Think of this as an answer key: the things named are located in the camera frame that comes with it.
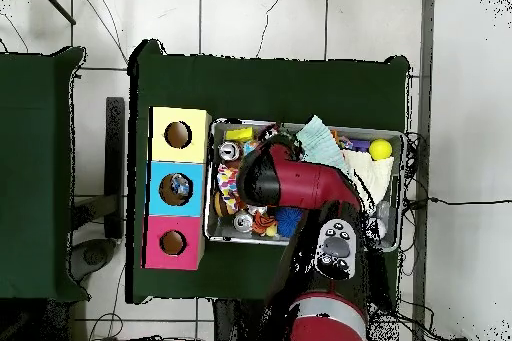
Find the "gray bin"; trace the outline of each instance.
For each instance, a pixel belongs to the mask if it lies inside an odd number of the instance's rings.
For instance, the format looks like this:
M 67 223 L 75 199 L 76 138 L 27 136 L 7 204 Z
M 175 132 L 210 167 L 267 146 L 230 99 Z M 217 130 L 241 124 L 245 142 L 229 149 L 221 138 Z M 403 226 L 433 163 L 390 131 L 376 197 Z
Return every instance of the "gray bin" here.
M 287 237 L 261 237 L 252 232 L 241 233 L 233 226 L 234 216 L 218 217 L 212 202 L 214 188 L 216 183 L 216 173 L 213 168 L 221 163 L 219 156 L 219 145 L 224 141 L 224 132 L 232 129 L 240 129 L 252 126 L 257 132 L 261 131 L 274 122 L 242 120 L 240 123 L 232 123 L 226 119 L 215 120 L 210 127 L 210 146 L 211 153 L 208 160 L 207 190 L 205 200 L 205 224 L 204 231 L 210 241 L 231 241 L 236 243 L 250 243 L 261 245 L 282 245 L 286 246 L 289 242 Z M 283 127 L 290 133 L 298 132 L 304 124 L 284 123 Z M 336 130 L 338 136 L 346 136 L 351 139 L 372 141 L 378 138 L 385 139 L 393 147 L 392 156 L 394 157 L 393 168 L 391 170 L 391 181 L 384 196 L 384 200 L 390 204 L 388 229 L 385 237 L 381 241 L 383 251 L 392 251 L 400 243 L 402 233 L 402 205 L 404 197 L 405 183 L 405 165 L 407 140 L 404 134 L 397 131 L 383 131 L 374 129 L 359 128 L 339 128 L 329 127 Z

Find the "green table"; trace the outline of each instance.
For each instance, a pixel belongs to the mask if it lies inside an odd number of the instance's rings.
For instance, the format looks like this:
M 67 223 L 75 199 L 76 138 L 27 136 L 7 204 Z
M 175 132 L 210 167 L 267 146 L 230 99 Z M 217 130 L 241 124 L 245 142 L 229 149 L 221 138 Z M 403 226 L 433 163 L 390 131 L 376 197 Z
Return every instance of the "green table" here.
M 0 297 L 87 299 L 67 272 L 69 94 L 83 54 L 0 53 Z
M 263 298 L 284 250 L 209 242 L 197 271 L 140 268 L 150 106 L 204 109 L 213 119 L 304 123 L 316 114 L 331 126 L 403 132 L 408 70 L 401 56 L 382 63 L 178 56 L 164 55 L 155 40 L 143 41 L 129 65 L 128 219 L 135 221 L 127 226 L 127 267 L 133 267 L 127 282 L 133 281 L 134 300 L 148 295 Z M 386 261 L 394 292 L 397 252 L 387 253 Z

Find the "yellow ball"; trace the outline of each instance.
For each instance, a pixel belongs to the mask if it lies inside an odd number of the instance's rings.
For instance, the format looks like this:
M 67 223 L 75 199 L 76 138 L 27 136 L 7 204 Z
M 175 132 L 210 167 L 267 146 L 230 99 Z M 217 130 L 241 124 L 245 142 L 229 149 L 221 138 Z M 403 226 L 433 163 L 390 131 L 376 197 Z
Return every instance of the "yellow ball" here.
M 391 156 L 393 148 L 391 147 L 389 141 L 380 139 L 372 141 L 372 143 L 370 144 L 369 151 L 373 160 L 382 160 L 387 159 L 389 156 Z

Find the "white tile floor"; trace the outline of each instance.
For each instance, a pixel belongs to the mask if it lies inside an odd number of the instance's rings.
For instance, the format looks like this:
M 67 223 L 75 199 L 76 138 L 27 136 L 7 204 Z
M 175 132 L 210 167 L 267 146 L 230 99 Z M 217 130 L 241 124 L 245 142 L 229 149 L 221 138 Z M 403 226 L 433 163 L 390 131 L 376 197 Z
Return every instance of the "white tile floor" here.
M 105 27 L 86 0 L 59 0 L 77 21 L 68 22 L 46 0 L 0 0 L 0 13 L 16 26 L 30 52 L 53 53 L 71 44 L 86 47 L 85 67 L 118 68 L 126 62 Z M 114 37 L 116 33 L 102 0 L 90 0 Z M 159 39 L 169 54 L 213 54 L 255 57 L 267 22 L 267 10 L 276 0 L 105 0 L 116 23 L 120 48 L 128 58 L 146 38 Z M 405 55 L 414 74 L 419 71 L 421 0 L 279 0 L 268 13 L 268 26 L 259 56 L 322 60 L 359 59 L 382 61 Z M 25 52 L 12 26 L 0 16 L 0 38 L 9 51 Z M 103 193 L 105 99 L 128 100 L 129 78 L 114 70 L 81 70 L 75 82 L 76 194 Z M 418 79 L 412 79 L 411 96 L 415 109 Z M 411 227 L 405 222 L 405 244 Z M 88 224 L 75 241 L 103 237 L 102 226 Z M 405 271 L 414 255 L 408 253 Z M 76 341 L 87 341 L 94 320 L 111 312 L 124 265 L 124 242 L 113 261 L 87 281 L 89 302 L 75 309 Z M 412 298 L 411 277 L 402 277 L 403 298 Z M 163 337 L 193 337 L 196 331 L 195 300 L 152 299 L 147 304 L 128 305 L 121 279 L 116 313 L 124 320 L 119 338 L 159 334 Z M 211 305 L 199 301 L 199 338 L 213 337 Z M 410 313 L 410 308 L 402 308 Z M 120 329 L 114 321 L 112 332 Z M 93 338 L 105 336 L 110 320 L 99 322 Z M 401 329 L 401 341 L 411 341 Z

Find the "pink box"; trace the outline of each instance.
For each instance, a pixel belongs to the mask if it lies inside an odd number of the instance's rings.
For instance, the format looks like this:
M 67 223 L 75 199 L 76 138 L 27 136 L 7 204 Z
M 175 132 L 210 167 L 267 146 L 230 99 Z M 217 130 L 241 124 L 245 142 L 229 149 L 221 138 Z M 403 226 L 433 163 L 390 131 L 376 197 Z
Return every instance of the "pink box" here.
M 185 238 L 186 246 L 178 255 L 169 255 L 160 247 L 160 238 L 168 231 L 178 231 Z M 145 268 L 194 271 L 199 266 L 203 251 L 201 217 L 148 216 Z

